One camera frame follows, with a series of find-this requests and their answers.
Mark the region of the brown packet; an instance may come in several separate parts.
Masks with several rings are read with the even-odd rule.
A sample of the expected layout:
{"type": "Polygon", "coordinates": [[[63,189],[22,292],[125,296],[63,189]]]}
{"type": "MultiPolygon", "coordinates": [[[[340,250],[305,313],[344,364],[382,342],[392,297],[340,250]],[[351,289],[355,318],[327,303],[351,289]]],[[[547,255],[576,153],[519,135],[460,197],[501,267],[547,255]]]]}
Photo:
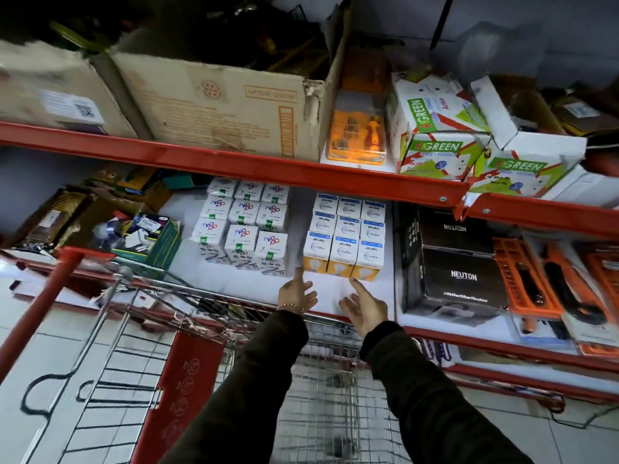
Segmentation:
{"type": "Polygon", "coordinates": [[[89,194],[83,191],[58,190],[35,217],[19,248],[30,252],[52,249],[90,202],[89,194]]]}

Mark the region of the orange screwdriver set pack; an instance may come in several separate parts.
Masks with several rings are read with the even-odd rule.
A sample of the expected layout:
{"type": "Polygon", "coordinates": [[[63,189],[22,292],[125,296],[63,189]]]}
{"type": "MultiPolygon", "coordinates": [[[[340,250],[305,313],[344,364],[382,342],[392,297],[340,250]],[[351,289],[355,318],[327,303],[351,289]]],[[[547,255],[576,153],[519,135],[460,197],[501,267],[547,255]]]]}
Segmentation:
{"type": "Polygon", "coordinates": [[[338,91],[326,157],[331,161],[374,167],[385,163],[383,94],[338,91]]]}

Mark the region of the white plain box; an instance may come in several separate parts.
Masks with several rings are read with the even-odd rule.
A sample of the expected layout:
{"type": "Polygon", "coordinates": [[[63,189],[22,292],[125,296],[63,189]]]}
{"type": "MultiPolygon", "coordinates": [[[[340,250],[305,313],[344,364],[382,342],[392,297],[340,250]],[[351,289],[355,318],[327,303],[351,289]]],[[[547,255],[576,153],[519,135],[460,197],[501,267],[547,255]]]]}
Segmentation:
{"type": "Polygon", "coordinates": [[[589,172],[577,164],[540,198],[617,210],[619,209],[619,177],[589,172]]]}

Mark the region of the cardboard box with white label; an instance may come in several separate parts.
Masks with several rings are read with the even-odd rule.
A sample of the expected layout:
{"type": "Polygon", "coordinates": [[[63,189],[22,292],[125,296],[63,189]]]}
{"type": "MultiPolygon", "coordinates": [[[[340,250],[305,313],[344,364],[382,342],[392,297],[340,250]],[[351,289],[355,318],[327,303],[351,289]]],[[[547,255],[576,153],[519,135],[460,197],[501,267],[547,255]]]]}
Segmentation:
{"type": "Polygon", "coordinates": [[[42,41],[0,39],[0,122],[138,137],[95,67],[42,41]]]}

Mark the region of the person's left hand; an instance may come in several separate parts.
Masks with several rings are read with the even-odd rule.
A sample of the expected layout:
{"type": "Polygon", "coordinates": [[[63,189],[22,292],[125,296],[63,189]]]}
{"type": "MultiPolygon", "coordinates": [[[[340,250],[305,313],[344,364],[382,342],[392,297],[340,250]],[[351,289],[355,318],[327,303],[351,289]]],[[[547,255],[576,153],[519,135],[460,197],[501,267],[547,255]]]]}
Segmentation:
{"type": "Polygon", "coordinates": [[[304,316],[318,303],[318,292],[313,290],[313,281],[305,281],[304,273],[302,267],[296,268],[293,278],[279,289],[279,311],[304,316]]]}

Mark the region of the white green printed box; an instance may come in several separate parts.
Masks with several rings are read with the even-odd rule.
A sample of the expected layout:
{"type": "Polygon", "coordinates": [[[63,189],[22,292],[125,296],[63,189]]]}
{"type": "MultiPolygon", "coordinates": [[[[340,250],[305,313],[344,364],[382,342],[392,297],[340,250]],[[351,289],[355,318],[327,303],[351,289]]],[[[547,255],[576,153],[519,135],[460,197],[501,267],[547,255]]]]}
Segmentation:
{"type": "Polygon", "coordinates": [[[386,139],[398,174],[463,181],[491,140],[470,93],[449,73],[391,74],[386,139]]]}
{"type": "Polygon", "coordinates": [[[491,133],[469,192],[540,197],[584,158],[586,139],[564,130],[532,78],[489,75],[469,89],[491,133]]]}

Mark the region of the orange box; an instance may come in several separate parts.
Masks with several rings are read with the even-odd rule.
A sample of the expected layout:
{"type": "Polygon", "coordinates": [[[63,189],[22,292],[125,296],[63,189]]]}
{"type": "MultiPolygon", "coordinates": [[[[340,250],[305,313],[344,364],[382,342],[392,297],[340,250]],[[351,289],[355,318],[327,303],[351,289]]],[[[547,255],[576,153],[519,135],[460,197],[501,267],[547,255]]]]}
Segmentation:
{"type": "Polygon", "coordinates": [[[341,89],[381,94],[387,82],[388,58],[382,46],[348,45],[340,80],[341,89]]]}

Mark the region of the brown cardboard tray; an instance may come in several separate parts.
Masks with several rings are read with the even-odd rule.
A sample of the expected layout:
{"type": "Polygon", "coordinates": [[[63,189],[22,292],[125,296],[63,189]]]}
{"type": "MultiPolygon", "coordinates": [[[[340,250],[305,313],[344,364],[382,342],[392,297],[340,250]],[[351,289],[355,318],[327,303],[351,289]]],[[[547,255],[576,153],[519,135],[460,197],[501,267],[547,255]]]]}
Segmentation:
{"type": "Polygon", "coordinates": [[[141,212],[151,212],[143,202],[97,197],[69,224],[56,244],[55,251],[64,247],[78,247],[109,252],[117,243],[126,225],[141,212]]]}

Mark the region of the group of purple-print bulb boxes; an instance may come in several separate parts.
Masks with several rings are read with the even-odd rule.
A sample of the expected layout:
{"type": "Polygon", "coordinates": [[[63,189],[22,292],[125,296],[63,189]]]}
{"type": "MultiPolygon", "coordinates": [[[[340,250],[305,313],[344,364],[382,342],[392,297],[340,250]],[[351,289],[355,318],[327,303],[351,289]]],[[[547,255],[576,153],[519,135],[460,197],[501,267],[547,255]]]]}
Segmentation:
{"type": "Polygon", "coordinates": [[[206,262],[285,276],[291,189],[212,177],[190,241],[206,262]]]}

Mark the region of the red metal shelf rack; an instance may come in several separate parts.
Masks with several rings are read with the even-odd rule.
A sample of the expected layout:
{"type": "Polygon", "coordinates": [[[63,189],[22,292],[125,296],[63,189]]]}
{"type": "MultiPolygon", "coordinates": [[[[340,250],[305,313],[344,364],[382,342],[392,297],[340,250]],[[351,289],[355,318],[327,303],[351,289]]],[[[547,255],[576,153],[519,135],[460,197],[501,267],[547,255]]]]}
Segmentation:
{"type": "MultiPolygon", "coordinates": [[[[483,218],[510,225],[562,230],[619,241],[619,210],[500,194],[482,194],[467,207],[464,203],[467,185],[448,180],[413,178],[387,172],[308,163],[290,158],[247,155],[10,122],[0,122],[0,144],[157,168],[330,190],[336,194],[356,194],[377,197],[379,200],[421,203],[430,207],[451,209],[456,218],[483,218]]],[[[524,347],[508,346],[507,343],[476,340],[464,335],[442,334],[424,328],[411,327],[407,328],[407,332],[416,337],[466,345],[488,352],[507,353],[521,358],[619,374],[619,364],[601,359],[587,360],[583,357],[570,357],[554,352],[537,353],[524,347]]],[[[454,366],[451,371],[479,379],[484,377],[479,368],[454,366]]],[[[603,401],[619,405],[618,394],[526,379],[500,372],[488,373],[489,376],[484,379],[553,390],[574,399],[586,398],[595,402],[603,401]]]]}

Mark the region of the person's right forearm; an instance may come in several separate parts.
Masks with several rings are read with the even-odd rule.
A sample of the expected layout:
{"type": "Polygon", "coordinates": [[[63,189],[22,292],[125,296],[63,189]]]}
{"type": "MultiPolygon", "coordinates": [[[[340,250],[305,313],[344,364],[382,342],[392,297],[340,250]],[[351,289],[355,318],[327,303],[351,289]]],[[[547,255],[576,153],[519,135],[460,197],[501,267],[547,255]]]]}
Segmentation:
{"type": "Polygon", "coordinates": [[[413,464],[534,464],[396,322],[386,320],[361,337],[360,358],[383,384],[413,464]]]}

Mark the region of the black carton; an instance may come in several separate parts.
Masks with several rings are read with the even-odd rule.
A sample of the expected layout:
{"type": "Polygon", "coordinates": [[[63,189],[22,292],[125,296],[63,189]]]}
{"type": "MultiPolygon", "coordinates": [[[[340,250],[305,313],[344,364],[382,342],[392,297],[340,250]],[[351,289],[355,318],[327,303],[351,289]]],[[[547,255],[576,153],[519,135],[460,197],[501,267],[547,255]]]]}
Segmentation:
{"type": "Polygon", "coordinates": [[[495,256],[491,229],[483,219],[457,221],[449,211],[418,207],[415,228],[425,249],[484,258],[495,256]]]}
{"type": "Polygon", "coordinates": [[[401,312],[476,327],[506,314],[508,296],[498,262],[421,247],[406,269],[401,312]]]}

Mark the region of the large torn cardboard box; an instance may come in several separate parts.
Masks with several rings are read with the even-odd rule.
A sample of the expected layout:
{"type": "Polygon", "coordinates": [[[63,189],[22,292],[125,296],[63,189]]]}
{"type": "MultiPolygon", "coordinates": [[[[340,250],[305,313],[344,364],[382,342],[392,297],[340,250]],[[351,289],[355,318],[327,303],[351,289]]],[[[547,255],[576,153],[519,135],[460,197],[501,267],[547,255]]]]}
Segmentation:
{"type": "Polygon", "coordinates": [[[190,60],[164,39],[160,24],[127,34],[110,49],[129,94],[157,141],[317,163],[328,139],[350,7],[327,23],[333,55],[317,49],[301,61],[325,79],[190,60]]]}

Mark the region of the person's left forearm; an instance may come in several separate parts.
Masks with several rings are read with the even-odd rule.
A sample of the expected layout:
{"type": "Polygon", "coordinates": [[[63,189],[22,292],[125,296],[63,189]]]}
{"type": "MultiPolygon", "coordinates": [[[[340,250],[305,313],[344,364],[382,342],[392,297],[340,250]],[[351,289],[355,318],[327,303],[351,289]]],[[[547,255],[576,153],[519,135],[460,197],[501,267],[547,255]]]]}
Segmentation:
{"type": "Polygon", "coordinates": [[[270,314],[159,464],[268,464],[291,368],[307,342],[302,316],[270,314]]]}

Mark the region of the orange tool tray pack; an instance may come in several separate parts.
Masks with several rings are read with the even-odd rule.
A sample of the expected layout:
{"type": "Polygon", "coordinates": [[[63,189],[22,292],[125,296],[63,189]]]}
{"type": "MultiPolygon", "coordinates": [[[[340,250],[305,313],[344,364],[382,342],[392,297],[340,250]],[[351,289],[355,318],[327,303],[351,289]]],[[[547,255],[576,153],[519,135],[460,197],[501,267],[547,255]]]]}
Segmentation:
{"type": "Polygon", "coordinates": [[[509,311],[526,319],[560,321],[563,309],[529,246],[520,239],[494,237],[493,247],[509,311]]]}

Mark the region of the red cart seat flap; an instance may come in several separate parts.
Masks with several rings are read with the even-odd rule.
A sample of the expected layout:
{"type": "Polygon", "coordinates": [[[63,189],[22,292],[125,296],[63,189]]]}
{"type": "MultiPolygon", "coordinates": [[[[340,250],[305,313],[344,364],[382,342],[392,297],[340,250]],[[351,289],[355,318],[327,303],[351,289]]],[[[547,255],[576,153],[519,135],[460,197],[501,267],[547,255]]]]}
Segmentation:
{"type": "Polygon", "coordinates": [[[157,388],[161,397],[146,415],[131,464],[157,464],[211,397],[224,344],[176,335],[157,388]]]}

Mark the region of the green open box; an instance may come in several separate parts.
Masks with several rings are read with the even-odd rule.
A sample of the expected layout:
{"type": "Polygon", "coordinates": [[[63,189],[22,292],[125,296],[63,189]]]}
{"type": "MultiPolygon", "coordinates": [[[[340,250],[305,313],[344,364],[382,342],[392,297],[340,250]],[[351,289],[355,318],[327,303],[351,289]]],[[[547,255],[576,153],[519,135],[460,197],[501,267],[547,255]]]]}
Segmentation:
{"type": "Polygon", "coordinates": [[[111,252],[117,263],[135,275],[162,280],[182,241],[181,223],[155,213],[138,212],[123,223],[120,239],[111,252]]]}

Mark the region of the person's right hand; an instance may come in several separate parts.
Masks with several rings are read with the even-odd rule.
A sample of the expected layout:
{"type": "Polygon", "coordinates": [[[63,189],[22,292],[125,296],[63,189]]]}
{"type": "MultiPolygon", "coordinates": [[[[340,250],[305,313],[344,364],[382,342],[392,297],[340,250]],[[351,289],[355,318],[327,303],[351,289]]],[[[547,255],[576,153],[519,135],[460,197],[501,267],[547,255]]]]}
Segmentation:
{"type": "Polygon", "coordinates": [[[339,301],[339,307],[350,319],[353,327],[364,340],[378,325],[388,320],[388,306],[375,298],[356,278],[349,278],[353,293],[339,301]]]}

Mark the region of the group of orange-base bulb boxes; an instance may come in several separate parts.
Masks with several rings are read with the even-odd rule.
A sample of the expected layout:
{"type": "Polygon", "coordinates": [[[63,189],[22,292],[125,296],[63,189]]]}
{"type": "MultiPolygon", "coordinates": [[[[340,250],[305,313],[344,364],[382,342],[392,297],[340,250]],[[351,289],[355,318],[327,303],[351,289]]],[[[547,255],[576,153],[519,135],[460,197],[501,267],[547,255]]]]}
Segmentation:
{"type": "Polygon", "coordinates": [[[302,250],[307,272],[373,282],[386,258],[388,205],[318,192],[302,250]]]}

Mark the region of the teal box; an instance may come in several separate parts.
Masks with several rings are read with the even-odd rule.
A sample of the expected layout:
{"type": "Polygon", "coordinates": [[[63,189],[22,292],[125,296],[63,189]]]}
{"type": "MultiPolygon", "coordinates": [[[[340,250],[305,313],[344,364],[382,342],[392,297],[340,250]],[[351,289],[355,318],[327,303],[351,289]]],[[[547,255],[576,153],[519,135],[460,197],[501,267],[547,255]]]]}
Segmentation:
{"type": "Polygon", "coordinates": [[[169,191],[179,192],[206,189],[212,182],[213,176],[187,171],[165,171],[162,174],[162,180],[169,191]]]}

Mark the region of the clear plastic bag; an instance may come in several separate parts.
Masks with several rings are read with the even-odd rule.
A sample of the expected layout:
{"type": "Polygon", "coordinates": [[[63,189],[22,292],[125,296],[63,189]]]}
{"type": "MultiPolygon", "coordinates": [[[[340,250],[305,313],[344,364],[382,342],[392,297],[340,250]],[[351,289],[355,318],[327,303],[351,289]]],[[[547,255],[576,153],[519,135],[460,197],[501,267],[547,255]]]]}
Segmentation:
{"type": "Polygon", "coordinates": [[[514,28],[478,22],[454,41],[453,72],[465,84],[487,75],[535,77],[547,43],[545,28],[539,22],[514,28]]]}

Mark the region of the orange black tool blister pack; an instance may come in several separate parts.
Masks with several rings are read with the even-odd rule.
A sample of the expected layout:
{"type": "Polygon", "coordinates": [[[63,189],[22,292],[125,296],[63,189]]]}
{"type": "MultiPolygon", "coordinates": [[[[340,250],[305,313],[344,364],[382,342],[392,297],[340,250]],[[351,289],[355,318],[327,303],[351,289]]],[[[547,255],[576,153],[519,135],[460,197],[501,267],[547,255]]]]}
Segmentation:
{"type": "MultiPolygon", "coordinates": [[[[524,241],[563,309],[561,322],[577,352],[619,362],[619,325],[584,264],[585,254],[604,246],[541,235],[526,235],[524,241]]],[[[611,251],[606,247],[602,252],[611,251]]]]}
{"type": "Polygon", "coordinates": [[[607,305],[619,325],[619,252],[585,254],[584,264],[602,288],[607,305]]]}

